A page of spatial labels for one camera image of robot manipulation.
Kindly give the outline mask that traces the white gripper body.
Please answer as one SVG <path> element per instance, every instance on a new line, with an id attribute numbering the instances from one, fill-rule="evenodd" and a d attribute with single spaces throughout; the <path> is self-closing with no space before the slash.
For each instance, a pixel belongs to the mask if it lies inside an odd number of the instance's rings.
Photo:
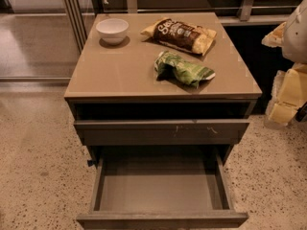
<path id="1" fill-rule="evenodd" d="M 277 100 L 295 109 L 307 102 L 307 64 L 295 63 L 286 72 Z"/>

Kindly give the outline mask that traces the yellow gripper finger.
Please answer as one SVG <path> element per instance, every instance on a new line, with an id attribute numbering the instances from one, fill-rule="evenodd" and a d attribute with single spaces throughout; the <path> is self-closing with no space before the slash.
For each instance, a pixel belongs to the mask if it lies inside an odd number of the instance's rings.
<path id="1" fill-rule="evenodd" d="M 268 47 L 281 47 L 283 45 L 283 34 L 286 23 L 278 25 L 273 31 L 265 35 L 261 43 Z"/>
<path id="2" fill-rule="evenodd" d="M 269 103 L 267 108 L 268 119 L 283 125 L 288 124 L 296 113 L 297 109 L 294 106 L 286 104 Z"/>

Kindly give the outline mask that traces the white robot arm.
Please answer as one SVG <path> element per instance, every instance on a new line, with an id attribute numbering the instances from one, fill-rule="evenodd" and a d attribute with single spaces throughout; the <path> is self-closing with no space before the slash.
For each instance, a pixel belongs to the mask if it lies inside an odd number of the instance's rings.
<path id="1" fill-rule="evenodd" d="M 280 47 L 283 58 L 294 63 L 286 73 L 279 71 L 272 87 L 266 115 L 270 122 L 286 126 L 307 103 L 307 0 L 262 39 L 268 47 Z"/>

